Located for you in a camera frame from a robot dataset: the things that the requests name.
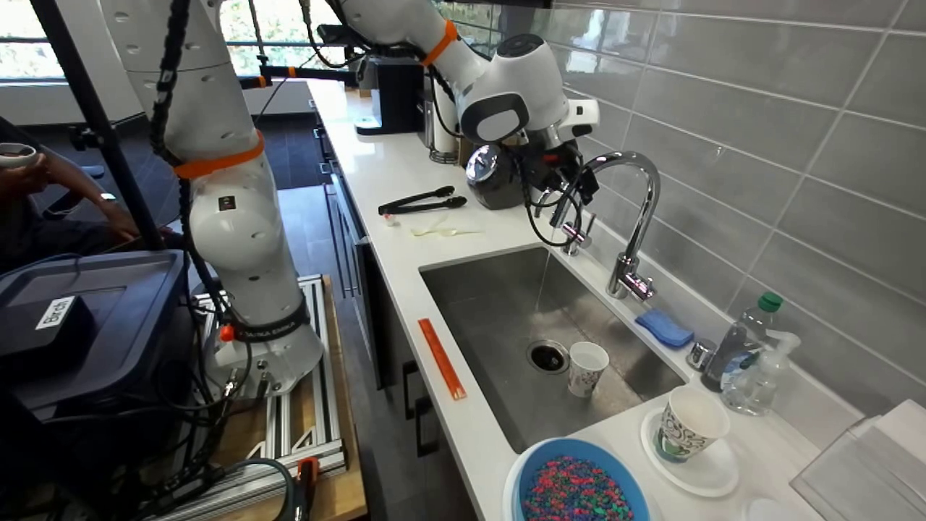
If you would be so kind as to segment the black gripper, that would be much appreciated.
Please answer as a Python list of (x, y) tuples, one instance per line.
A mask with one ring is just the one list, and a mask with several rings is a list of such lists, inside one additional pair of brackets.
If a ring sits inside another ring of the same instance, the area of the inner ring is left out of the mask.
[(545, 151), (541, 145), (528, 145), (521, 151), (521, 183), (528, 196), (541, 191), (565, 191), (557, 203), (552, 225), (568, 223), (573, 207), (573, 188), (583, 203), (578, 220), (583, 212), (593, 203), (593, 194), (600, 191), (597, 173), (587, 173), (576, 141), (565, 141), (552, 151)]

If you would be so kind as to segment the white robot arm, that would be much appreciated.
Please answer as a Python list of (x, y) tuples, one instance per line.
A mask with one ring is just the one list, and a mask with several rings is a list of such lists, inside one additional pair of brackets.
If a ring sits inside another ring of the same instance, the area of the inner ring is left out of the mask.
[[(361, 41), (408, 44), (481, 145), (558, 151), (600, 120), (573, 99), (551, 44), (512, 35), (490, 58), (431, 0), (334, 0)], [(100, 0), (110, 41), (153, 129), (153, 151), (191, 184), (188, 238), (230, 294), (244, 362), (291, 385), (325, 356), (283, 238), (279, 188), (221, 31), (221, 0)]]

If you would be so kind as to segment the person forearm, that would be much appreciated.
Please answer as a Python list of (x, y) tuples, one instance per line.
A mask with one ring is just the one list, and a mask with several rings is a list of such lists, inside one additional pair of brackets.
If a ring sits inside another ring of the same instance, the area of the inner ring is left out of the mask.
[(30, 196), (36, 191), (45, 191), (47, 184), (63, 184), (68, 191), (75, 191), (81, 199), (91, 199), (121, 239), (139, 238), (134, 217), (92, 178), (88, 178), (69, 159), (52, 151), (37, 151), (30, 161), (0, 167), (4, 203)]

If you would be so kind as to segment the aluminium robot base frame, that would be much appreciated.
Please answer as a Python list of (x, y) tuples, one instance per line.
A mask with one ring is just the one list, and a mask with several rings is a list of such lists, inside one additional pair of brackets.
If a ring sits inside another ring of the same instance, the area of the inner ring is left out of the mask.
[(334, 366), (334, 326), (328, 280), (298, 278), (308, 298), (311, 326), (325, 346), (321, 362), (296, 382), (279, 385), (262, 364), (251, 364), (247, 385), (231, 403), (231, 419), (215, 452), (218, 462), (272, 456), (298, 465), (314, 456), (325, 472), (348, 465), (343, 407)]

